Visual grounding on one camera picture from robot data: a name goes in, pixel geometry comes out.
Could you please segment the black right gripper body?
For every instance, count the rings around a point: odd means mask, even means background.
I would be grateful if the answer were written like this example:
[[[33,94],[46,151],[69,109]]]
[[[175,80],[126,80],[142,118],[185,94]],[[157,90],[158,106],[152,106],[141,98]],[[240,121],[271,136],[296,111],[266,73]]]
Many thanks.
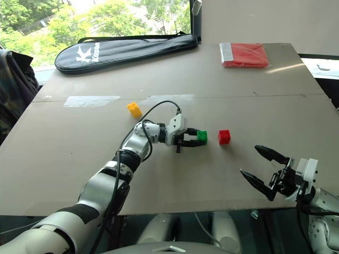
[[[290,196],[297,190],[296,171],[292,169],[294,161],[293,158],[286,157],[284,168],[273,174],[269,183],[271,197],[275,197],[277,193]]]

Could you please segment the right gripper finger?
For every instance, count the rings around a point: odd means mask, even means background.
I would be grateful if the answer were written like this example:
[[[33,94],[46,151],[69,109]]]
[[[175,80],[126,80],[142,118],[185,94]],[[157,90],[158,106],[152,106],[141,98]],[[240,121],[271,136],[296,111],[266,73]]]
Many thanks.
[[[269,201],[274,200],[276,192],[265,186],[262,180],[242,169],[240,169],[240,173],[255,189],[264,194]]]
[[[285,157],[279,152],[262,145],[255,145],[255,150],[268,161],[275,160],[279,164],[287,165],[290,160],[289,157]]]

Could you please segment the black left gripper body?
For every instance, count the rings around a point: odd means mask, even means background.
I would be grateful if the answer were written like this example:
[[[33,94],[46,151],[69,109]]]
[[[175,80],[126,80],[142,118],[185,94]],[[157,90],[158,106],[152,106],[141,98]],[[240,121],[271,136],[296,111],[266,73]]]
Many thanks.
[[[190,141],[184,140],[184,133],[175,137],[176,153],[180,153],[182,151],[182,147],[188,147],[189,145]]]

